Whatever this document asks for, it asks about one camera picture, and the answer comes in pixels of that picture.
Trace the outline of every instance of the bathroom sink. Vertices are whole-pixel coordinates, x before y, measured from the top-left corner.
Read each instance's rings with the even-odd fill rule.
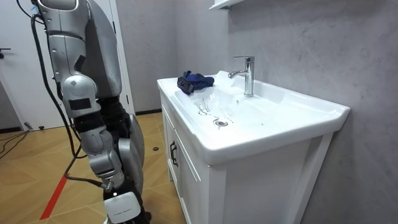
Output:
[[[190,96],[177,87],[176,78],[158,80],[176,117],[205,149],[208,164],[333,133],[349,113],[347,106],[259,81],[254,96],[246,98],[243,77],[229,79],[224,71],[212,77],[214,87]]]

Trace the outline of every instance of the door frame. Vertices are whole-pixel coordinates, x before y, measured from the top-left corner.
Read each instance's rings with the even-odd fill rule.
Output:
[[[135,110],[134,110],[134,103],[132,102],[132,94],[131,94],[131,86],[130,86],[130,79],[129,79],[129,72],[127,69],[127,61],[126,61],[126,55],[124,53],[124,45],[123,45],[123,38],[121,34],[121,28],[120,28],[120,21],[119,21],[119,16],[118,16],[118,9],[116,7],[116,0],[108,0],[109,1],[109,6],[111,7],[111,13],[112,13],[112,19],[114,22],[114,28],[116,30],[116,39],[118,42],[118,56],[121,64],[121,76],[124,80],[124,90],[126,91],[127,98],[128,98],[128,110],[130,113],[135,115]],[[12,107],[14,108],[14,111],[16,112],[16,115],[18,117],[18,120],[21,124],[21,127],[24,131],[28,130],[28,127],[23,125],[23,115],[21,113],[20,108],[18,107],[18,103],[15,101],[11,93],[11,89],[9,88],[9,85],[4,78],[4,74],[0,72],[0,81],[8,95],[8,98],[10,99],[10,102],[12,104]]]
[[[121,62],[121,73],[124,79],[124,87],[125,87],[124,89],[128,97],[130,113],[135,115],[136,111],[134,110],[134,103],[132,102],[129,71],[127,69],[126,54],[124,53],[124,45],[123,45],[122,32],[120,28],[118,7],[116,5],[116,0],[109,0],[109,4],[111,6],[112,19],[114,22],[114,28],[116,30],[116,39],[118,41],[118,52],[119,52],[119,60]]]

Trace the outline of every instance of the faucet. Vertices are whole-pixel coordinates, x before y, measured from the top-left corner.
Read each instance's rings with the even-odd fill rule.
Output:
[[[244,96],[252,97],[254,86],[254,56],[239,56],[234,58],[245,59],[245,70],[228,73],[229,78],[235,78],[237,75],[244,75]]]

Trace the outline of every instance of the humanoid robot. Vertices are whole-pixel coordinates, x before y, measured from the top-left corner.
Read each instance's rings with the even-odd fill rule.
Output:
[[[122,83],[112,25],[94,0],[32,3],[40,12],[33,23],[39,17],[45,24],[57,95],[102,181],[97,186],[104,189],[108,222],[149,223],[141,199],[144,138],[135,116],[119,102]]]

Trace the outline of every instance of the red tape line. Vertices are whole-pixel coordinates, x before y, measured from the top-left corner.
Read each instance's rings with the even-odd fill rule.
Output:
[[[60,182],[57,185],[57,188],[55,188],[54,193],[52,194],[47,206],[45,207],[43,214],[40,217],[40,220],[50,217],[52,210],[54,209],[55,204],[57,203],[58,198],[60,197],[63,187],[65,186],[66,183],[67,179],[64,176],[62,176]]]

